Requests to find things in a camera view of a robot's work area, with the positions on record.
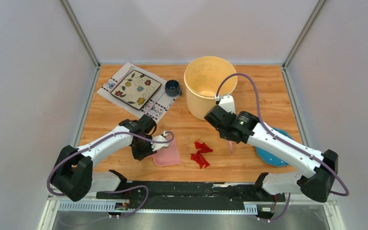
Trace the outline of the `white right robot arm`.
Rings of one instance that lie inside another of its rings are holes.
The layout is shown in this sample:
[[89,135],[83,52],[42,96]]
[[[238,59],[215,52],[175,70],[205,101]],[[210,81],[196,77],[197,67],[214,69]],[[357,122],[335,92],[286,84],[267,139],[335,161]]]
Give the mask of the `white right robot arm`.
[[237,115],[213,106],[204,117],[225,140],[261,148],[297,169],[289,173],[262,173],[255,182],[254,194],[265,201],[280,193],[304,194],[324,203],[328,200],[338,172],[338,154],[303,146],[282,135],[249,112]]

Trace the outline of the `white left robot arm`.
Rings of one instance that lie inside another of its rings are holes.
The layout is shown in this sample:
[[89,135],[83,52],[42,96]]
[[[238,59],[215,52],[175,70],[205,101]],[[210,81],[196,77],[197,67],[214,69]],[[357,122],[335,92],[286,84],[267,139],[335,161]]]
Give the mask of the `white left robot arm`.
[[74,148],[62,148],[46,186],[55,196],[66,196],[76,202],[88,193],[109,191],[116,199],[127,194],[127,185],[115,173],[99,177],[100,185],[94,186],[93,169],[111,154],[124,147],[130,147],[135,160],[156,153],[151,136],[157,129],[156,122],[148,115],[138,120],[126,119],[108,134],[94,142]]

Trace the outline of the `pink dustpan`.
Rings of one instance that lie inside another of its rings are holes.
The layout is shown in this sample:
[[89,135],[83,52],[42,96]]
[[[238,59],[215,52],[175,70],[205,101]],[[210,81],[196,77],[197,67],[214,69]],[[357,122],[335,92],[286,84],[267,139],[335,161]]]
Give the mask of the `pink dustpan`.
[[176,140],[169,142],[168,147],[163,147],[152,155],[153,162],[160,167],[182,163]]

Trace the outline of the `red paper scrap long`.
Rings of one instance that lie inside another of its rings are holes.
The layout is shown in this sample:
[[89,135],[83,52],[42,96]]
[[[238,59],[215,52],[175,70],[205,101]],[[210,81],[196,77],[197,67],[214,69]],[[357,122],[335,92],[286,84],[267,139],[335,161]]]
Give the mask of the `red paper scrap long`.
[[213,152],[213,149],[211,149],[206,143],[200,143],[198,141],[195,141],[194,145],[197,149],[197,152],[192,153],[190,159],[192,161],[195,161],[199,165],[200,169],[207,168],[210,163],[205,159],[202,154]]

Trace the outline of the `pink hand brush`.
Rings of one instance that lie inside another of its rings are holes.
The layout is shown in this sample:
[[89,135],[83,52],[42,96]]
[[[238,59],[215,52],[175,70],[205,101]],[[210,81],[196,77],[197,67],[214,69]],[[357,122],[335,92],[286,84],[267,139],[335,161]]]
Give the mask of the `pink hand brush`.
[[228,141],[228,147],[230,149],[230,154],[232,155],[234,153],[234,148],[233,148],[233,142],[232,141]]

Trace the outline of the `cream plastic bucket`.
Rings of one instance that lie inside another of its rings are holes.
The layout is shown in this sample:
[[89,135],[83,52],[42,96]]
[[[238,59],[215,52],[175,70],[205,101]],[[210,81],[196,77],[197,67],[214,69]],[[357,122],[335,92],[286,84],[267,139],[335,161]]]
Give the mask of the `cream plastic bucket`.
[[227,60],[205,56],[193,60],[185,69],[184,84],[187,107],[190,113],[203,120],[207,112],[215,105],[215,95],[231,94],[237,86],[237,77],[227,80],[218,89],[226,77],[236,73],[235,67]]

